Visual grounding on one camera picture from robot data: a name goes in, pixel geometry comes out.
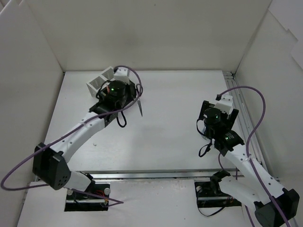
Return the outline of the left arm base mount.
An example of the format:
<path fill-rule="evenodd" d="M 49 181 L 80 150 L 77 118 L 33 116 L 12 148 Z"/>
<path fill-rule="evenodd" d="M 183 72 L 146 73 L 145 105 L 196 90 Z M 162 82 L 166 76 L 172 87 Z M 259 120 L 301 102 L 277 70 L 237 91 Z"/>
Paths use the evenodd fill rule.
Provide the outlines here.
<path fill-rule="evenodd" d="M 93 193 L 99 196 L 109 197 L 111 192 L 109 183 L 96 183 L 95 187 L 96 189 Z M 68 189 L 64 211 L 108 211 L 108 204 L 109 200 L 74 192 Z"/>

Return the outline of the black handled scissors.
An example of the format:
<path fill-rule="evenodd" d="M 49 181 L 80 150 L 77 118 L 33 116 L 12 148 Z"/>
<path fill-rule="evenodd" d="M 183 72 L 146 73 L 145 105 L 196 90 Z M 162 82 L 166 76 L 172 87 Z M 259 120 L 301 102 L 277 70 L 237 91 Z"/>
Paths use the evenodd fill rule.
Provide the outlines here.
<path fill-rule="evenodd" d="M 138 107 L 139 107 L 140 115 L 141 115 L 141 117 L 143 117 L 142 104 L 141 104 L 141 101 L 140 101 L 139 98 L 138 98 L 138 100 L 137 100 L 137 104 L 138 104 Z"/>

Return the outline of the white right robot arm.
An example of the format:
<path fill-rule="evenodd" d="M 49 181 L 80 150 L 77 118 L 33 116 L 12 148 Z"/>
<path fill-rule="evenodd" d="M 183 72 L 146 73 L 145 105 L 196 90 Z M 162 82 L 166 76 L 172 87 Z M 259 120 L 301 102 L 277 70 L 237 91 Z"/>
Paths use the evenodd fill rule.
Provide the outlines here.
<path fill-rule="evenodd" d="M 234 197 L 254 212 L 261 226 L 280 227 L 296 216 L 300 196 L 294 189 L 287 190 L 275 180 L 248 151 L 239 149 L 248 143 L 232 130 L 239 113 L 232 104 L 231 96 L 224 96 L 216 104 L 203 101 L 197 119 L 204 123 L 200 135 L 209 141 L 206 152 L 211 148 L 218 150 L 251 185 L 246 186 L 221 170 L 211 176 L 210 191 L 215 195 L 225 193 Z"/>

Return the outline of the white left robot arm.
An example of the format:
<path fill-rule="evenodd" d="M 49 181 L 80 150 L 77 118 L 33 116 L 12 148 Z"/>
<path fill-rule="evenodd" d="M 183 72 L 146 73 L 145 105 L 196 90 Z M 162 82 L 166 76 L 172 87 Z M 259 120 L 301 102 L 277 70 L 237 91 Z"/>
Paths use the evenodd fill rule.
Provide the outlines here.
<path fill-rule="evenodd" d="M 90 174 L 72 171 L 68 162 L 76 151 L 93 135 L 106 128 L 123 114 L 123 109 L 139 98 L 140 85 L 133 82 L 113 80 L 101 88 L 98 101 L 89 109 L 71 134 L 47 147 L 40 143 L 35 148 L 32 171 L 54 190 L 66 188 L 77 190 L 87 199 L 95 192 L 95 181 Z"/>

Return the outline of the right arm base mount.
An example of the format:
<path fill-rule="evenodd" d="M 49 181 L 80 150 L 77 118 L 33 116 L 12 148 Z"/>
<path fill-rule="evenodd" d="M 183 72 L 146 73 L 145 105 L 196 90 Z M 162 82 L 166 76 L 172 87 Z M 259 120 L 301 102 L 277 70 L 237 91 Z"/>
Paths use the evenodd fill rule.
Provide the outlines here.
<path fill-rule="evenodd" d="M 241 203 L 232 196 L 223 192 L 215 194 L 210 181 L 195 182 L 195 190 L 198 208 L 241 207 Z"/>

